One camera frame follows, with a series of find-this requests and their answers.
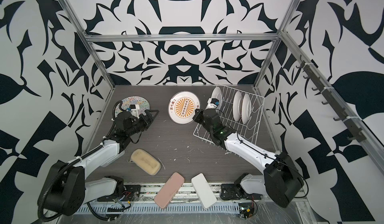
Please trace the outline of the colourful squiggle pattern plate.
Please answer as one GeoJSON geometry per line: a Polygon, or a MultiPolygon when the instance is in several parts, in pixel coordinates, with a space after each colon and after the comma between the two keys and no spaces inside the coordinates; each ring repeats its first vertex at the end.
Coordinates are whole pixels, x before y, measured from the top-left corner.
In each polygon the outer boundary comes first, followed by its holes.
{"type": "Polygon", "coordinates": [[[118,101],[113,110],[113,118],[116,118],[119,113],[126,111],[130,104],[138,104],[140,106],[139,114],[144,114],[146,109],[150,109],[150,103],[141,96],[130,96],[118,101]]]}

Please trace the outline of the orange sunburst pattern plate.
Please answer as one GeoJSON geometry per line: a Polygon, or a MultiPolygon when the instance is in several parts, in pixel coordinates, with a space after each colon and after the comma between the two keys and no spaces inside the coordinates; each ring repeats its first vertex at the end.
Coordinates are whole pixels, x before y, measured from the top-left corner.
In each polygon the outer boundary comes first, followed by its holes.
{"type": "Polygon", "coordinates": [[[195,110],[200,109],[199,98],[190,91],[176,93],[169,102],[168,113],[171,120],[178,125],[193,122],[195,110]]]}

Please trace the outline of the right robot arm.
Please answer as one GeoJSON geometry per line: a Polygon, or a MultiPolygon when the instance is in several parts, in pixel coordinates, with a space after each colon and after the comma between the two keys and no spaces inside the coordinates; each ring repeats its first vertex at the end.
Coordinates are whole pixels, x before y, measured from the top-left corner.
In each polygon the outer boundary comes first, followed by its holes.
{"type": "Polygon", "coordinates": [[[266,195],[278,206],[286,208],[308,184],[288,154],[275,154],[252,144],[225,126],[216,109],[196,109],[193,120],[207,131],[213,144],[240,156],[263,174],[266,195]]]}

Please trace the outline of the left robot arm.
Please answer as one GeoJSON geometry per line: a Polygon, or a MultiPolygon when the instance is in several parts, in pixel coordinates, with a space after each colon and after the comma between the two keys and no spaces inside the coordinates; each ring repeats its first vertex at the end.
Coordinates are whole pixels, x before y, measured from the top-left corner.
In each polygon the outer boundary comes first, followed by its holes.
{"type": "Polygon", "coordinates": [[[49,170],[38,198],[38,218],[50,222],[71,216],[83,205],[102,197],[119,201],[125,192],[124,180],[116,176],[87,182],[87,177],[99,167],[106,167],[125,154],[133,142],[132,136],[148,130],[159,114],[146,109],[135,116],[131,109],[113,115],[113,124],[100,144],[70,162],[57,161],[49,170]]]}

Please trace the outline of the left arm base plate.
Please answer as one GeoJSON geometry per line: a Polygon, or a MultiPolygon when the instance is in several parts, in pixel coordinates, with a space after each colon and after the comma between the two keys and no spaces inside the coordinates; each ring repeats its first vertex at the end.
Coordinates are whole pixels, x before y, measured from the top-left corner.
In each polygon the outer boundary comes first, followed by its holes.
{"type": "Polygon", "coordinates": [[[104,196],[98,198],[98,202],[113,202],[119,199],[121,202],[135,201],[140,197],[141,185],[124,185],[121,194],[112,194],[110,196],[104,196]]]}

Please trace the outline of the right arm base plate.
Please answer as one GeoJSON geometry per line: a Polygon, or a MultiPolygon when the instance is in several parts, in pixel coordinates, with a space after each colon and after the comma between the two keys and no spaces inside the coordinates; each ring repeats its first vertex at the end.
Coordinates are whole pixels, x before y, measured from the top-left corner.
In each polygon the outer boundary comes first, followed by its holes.
{"type": "Polygon", "coordinates": [[[261,194],[247,194],[239,185],[235,184],[221,184],[220,198],[224,201],[229,200],[261,200],[261,194]]]}

